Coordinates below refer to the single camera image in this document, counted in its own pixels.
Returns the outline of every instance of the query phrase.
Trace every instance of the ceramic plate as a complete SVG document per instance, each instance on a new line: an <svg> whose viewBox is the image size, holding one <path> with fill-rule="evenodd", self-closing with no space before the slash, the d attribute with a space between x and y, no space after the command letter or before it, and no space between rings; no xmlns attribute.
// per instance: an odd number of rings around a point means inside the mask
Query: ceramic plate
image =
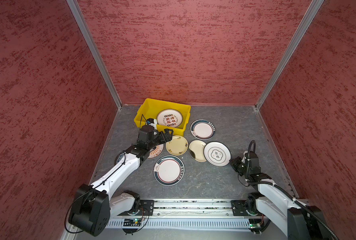
<svg viewBox="0 0 356 240"><path fill-rule="evenodd" d="M183 162L176 156L164 156L154 166L155 179L166 186L177 184L184 172Z"/></svg>
<svg viewBox="0 0 356 240"><path fill-rule="evenodd" d="M163 149L165 148L164 146L164 144L156 146L153 150L150 151L150 156L147 159L159 156L163 152Z"/></svg>
<svg viewBox="0 0 356 240"><path fill-rule="evenodd" d="M173 139L166 143L166 150L175 156L184 154L187 151L187 148L187 140L181 136L173 136Z"/></svg>
<svg viewBox="0 0 356 240"><path fill-rule="evenodd" d="M163 110L158 114L156 120L159 125L167 127L178 127L182 123L182 114L173 109Z"/></svg>
<svg viewBox="0 0 356 240"><path fill-rule="evenodd" d="M190 131L194 137L201 140L207 140L214 136L215 127L211 122L205 119L199 119L193 122Z"/></svg>
<svg viewBox="0 0 356 240"><path fill-rule="evenodd" d="M190 142L189 145L189 152L190 155L199 162L205 162L206 158L204 157L203 150L206 146L206 143L202 142L201 140L194 140Z"/></svg>
<svg viewBox="0 0 356 240"><path fill-rule="evenodd" d="M203 150L206 160L216 167L226 166L230 161L229 149L220 142L210 142Z"/></svg>

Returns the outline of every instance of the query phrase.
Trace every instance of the beige plate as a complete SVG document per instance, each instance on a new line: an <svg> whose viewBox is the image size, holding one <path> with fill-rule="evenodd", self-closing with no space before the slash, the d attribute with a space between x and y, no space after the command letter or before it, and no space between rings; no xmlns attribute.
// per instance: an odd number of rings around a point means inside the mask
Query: beige plate
<svg viewBox="0 0 356 240"><path fill-rule="evenodd" d="M166 150L175 156L184 154L187 151L187 148L187 140L181 136L173 136L173 139L166 143Z"/></svg>
<svg viewBox="0 0 356 240"><path fill-rule="evenodd" d="M199 162L205 162L206 158L204 157L203 154L203 150L205 146L206 143L202 142L201 140L194 140L190 142L190 146L189 146L190 155Z"/></svg>

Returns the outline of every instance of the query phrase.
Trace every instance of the metal corner post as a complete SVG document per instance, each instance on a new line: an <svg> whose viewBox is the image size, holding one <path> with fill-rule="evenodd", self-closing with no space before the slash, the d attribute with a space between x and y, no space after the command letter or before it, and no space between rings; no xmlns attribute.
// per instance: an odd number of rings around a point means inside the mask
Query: metal corner post
<svg viewBox="0 0 356 240"><path fill-rule="evenodd" d="M76 2L76 0L66 0L66 1L67 1L68 6L70 7L71 12L74 15L75 21L78 23L79 29L82 32L84 40L86 41L86 43L91 51L91 54L94 57L95 62L98 65L98 68L99 68L99 70L106 82L106 85L107 85L107 87L115 101L115 104L117 105L117 108L121 109L122 102L119 99L119 95L114 87L113 81L111 80L111 77L106 69L105 63L102 60L102 57L98 51L98 48L95 45L93 36L91 35L91 33L88 29L88 26L86 24L86 21L84 20L82 11L80 10L78 3Z"/></svg>
<svg viewBox="0 0 356 240"><path fill-rule="evenodd" d="M317 14L318 10L320 9L324 0L312 0L310 6L305 12L300 24L297 27L293 37L291 38L288 47L286 48L285 52L282 55L280 62L278 63L276 69L274 70L270 80L268 81L265 89L263 90L261 96L259 97L256 108L259 110L262 107L263 102L269 95L271 89L273 88L274 84L276 83L278 77L281 75L282 70L285 68L286 64L288 63L291 55L295 51L296 47L300 43L302 37L304 36L306 30L310 26L311 21L314 19L315 15Z"/></svg>

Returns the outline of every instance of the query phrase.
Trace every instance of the plate with red stripe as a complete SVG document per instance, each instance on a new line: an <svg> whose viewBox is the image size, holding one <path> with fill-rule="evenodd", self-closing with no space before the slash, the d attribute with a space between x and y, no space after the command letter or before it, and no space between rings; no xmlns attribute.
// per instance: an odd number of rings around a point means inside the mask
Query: plate with red stripe
<svg viewBox="0 0 356 240"><path fill-rule="evenodd" d="M154 166L155 179L166 186L177 184L184 173L185 166L176 156L164 156Z"/></svg>

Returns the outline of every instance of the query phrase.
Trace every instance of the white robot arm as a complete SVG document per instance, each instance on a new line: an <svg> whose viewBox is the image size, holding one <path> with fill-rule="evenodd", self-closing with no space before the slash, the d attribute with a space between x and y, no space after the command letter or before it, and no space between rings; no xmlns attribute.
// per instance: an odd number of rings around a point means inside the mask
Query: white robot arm
<svg viewBox="0 0 356 240"><path fill-rule="evenodd" d="M119 185L147 159L150 150L159 144L171 141L173 131L155 130L155 119L148 119L140 129L137 144L123 151L116 164L104 176L91 185L81 185L75 194L68 222L83 231L97 236L105 228L110 216L135 212L140 207L139 195L126 191L111 199ZM296 200L277 186L268 175L261 172L255 141L250 143L244 157L230 160L230 164L246 182L258 192L248 195L243 206L247 214L267 216L289 239L325 239L330 235L338 239L327 227L322 212L315 206Z"/></svg>
<svg viewBox="0 0 356 240"><path fill-rule="evenodd" d="M91 185L81 185L75 194L68 222L83 231L97 236L105 228L110 216L139 208L139 195L126 191L111 199L115 190L150 155L150 151L171 141L173 130L155 130L155 119L147 119L139 130L137 143L123 151L115 159L116 164Z"/></svg>
<svg viewBox="0 0 356 240"><path fill-rule="evenodd" d="M243 158L232 159L230 164L238 172L238 177L244 175L247 184L257 190L257 192L248 194L243 206L247 214L264 214L288 239L328 239L330 236L335 240L338 239L326 225L320 209L316 206L307 206L292 197L276 185L271 177L261 172L259 159L255 154L255 141L250 142Z"/></svg>

